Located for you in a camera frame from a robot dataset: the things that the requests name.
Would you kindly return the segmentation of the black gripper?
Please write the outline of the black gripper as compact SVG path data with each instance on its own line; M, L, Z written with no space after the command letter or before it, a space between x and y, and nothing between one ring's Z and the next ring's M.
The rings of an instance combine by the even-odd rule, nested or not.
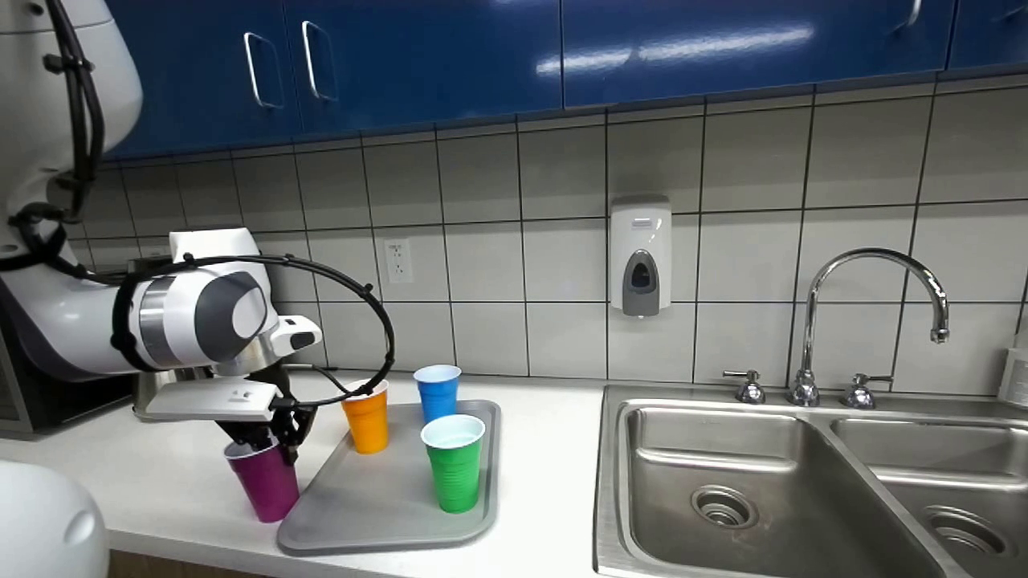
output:
M280 444L287 464L296 464L299 446L305 444L310 424L316 407L299 402L292 392L274 402L274 413L267 420L219 420L230 444L245 444L250 450Z

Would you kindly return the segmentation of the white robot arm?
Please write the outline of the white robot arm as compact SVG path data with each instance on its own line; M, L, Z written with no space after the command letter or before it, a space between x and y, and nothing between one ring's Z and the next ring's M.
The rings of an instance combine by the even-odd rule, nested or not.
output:
M159 420L213 420L229 441L296 456L316 410L284 359L317 339L274 306L274 257L245 227L181 231L150 265L96 270L68 227L103 153L141 116L141 80L107 0L2 0L2 321L53 382L178 374Z

